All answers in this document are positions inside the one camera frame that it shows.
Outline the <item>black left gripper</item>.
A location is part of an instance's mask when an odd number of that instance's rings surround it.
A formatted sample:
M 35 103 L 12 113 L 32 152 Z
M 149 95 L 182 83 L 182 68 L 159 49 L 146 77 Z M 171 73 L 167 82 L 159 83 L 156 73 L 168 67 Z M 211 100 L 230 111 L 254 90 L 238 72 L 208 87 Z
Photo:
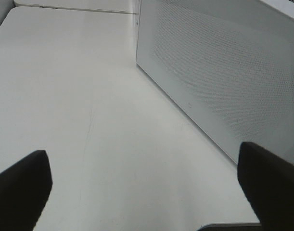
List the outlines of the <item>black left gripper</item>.
M 260 224 L 209 224 L 199 231 L 294 231 L 294 165 L 253 142 L 242 142 L 237 179 Z

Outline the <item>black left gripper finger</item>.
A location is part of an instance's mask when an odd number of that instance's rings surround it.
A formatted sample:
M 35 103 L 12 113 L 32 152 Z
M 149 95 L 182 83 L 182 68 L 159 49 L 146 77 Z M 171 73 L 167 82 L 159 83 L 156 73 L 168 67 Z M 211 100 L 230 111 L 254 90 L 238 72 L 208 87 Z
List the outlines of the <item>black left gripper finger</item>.
M 37 150 L 0 173 L 0 231 L 32 231 L 52 189 L 48 155 Z

